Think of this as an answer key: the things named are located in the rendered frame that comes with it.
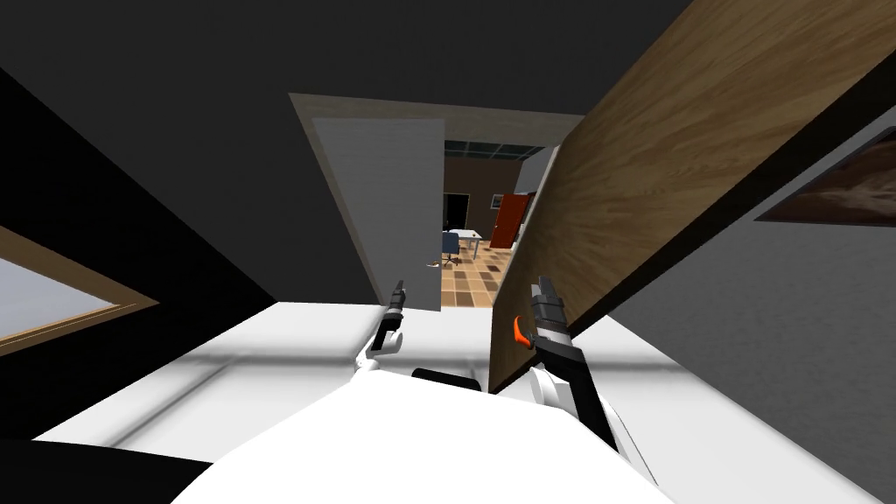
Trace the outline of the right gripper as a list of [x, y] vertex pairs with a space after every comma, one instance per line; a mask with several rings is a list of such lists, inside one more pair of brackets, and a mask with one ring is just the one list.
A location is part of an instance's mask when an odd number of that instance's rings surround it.
[[556, 343], [571, 344], [571, 336], [564, 314], [564, 302], [557, 295], [549, 277], [539, 276], [538, 284], [531, 284], [531, 305], [537, 334]]

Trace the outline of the red door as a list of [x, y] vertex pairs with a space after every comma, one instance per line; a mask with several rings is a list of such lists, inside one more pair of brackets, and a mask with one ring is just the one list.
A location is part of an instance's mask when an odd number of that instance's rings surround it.
[[513, 246], [532, 195], [530, 192], [501, 195], [490, 240], [492, 249], [510, 249]]

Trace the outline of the white table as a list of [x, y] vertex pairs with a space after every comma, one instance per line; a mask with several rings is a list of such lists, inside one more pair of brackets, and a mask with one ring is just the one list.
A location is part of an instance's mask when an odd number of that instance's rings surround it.
[[481, 236], [477, 231], [472, 229], [450, 229], [449, 233], [456, 235], [459, 241], [467, 242], [472, 247], [472, 259], [475, 260], [477, 258], [481, 241]]

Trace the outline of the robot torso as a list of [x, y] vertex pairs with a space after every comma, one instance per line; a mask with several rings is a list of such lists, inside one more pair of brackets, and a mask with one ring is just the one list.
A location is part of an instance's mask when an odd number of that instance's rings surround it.
[[568, 412], [388, 371], [235, 447], [172, 504], [674, 504]]

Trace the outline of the brown wooden door leaf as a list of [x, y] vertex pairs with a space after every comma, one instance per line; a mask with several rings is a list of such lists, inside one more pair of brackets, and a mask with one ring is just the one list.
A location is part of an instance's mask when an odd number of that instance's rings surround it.
[[580, 334], [896, 105], [896, 0], [692, 0], [566, 137], [493, 305], [488, 390], [550, 277]]

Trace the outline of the wood-framed window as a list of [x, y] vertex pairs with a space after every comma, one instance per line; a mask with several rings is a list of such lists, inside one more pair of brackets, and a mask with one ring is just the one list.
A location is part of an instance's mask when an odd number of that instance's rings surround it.
[[0, 226], [0, 356], [156, 303]]

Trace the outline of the dark brown wall picture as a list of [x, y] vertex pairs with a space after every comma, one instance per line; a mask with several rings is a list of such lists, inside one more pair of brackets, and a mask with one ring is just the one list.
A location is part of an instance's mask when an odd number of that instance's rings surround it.
[[896, 125], [788, 195], [757, 220], [896, 228]]

